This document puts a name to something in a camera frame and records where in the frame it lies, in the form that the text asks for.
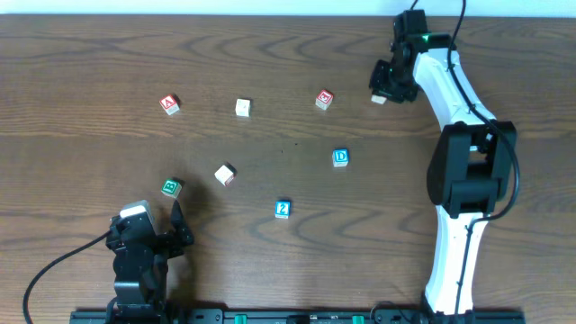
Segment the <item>red letter I block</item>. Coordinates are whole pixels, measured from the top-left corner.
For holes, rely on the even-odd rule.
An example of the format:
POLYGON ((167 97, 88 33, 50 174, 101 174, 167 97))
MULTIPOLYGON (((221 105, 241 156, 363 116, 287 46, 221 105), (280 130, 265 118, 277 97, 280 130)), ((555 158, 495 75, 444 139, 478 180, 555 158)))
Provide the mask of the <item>red letter I block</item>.
POLYGON ((379 96, 379 95, 373 94, 371 96, 371 101, 375 104, 385 104, 387 101, 387 98, 384 96, 379 96))

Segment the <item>blue number 2 block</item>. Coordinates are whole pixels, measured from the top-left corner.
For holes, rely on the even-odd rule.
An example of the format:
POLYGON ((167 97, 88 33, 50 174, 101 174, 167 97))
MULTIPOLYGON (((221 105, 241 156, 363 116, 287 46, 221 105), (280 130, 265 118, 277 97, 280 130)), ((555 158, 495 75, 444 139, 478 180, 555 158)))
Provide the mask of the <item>blue number 2 block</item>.
POLYGON ((289 201, 277 201, 274 208, 274 216, 278 219, 288 219, 291 215, 291 203, 289 201))

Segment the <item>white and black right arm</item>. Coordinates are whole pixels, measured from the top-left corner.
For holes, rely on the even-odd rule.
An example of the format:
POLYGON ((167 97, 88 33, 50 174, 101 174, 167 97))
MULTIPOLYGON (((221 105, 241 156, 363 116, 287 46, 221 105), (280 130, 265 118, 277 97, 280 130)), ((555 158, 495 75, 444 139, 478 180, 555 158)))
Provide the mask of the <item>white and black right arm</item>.
POLYGON ((423 92, 441 133, 427 169, 427 194, 436 207, 431 276, 419 310, 385 310, 375 322, 522 323, 516 310, 476 310, 473 272, 486 226, 518 198, 517 130, 498 121, 479 100, 460 65, 454 33, 433 33, 426 14, 410 8, 393 24, 392 58, 370 78, 372 100, 412 102, 423 92))

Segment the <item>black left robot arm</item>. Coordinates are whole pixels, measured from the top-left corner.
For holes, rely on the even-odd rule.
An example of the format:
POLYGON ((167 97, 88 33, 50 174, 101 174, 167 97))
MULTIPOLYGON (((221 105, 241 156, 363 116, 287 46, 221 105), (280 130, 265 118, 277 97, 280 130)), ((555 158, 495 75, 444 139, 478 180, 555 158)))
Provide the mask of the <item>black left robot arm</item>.
POLYGON ((124 206, 112 217, 105 245, 115 254, 115 307, 107 323, 179 323, 183 312, 167 301, 167 261, 194 243, 179 202, 170 214, 172 229, 157 233, 146 200, 124 206))

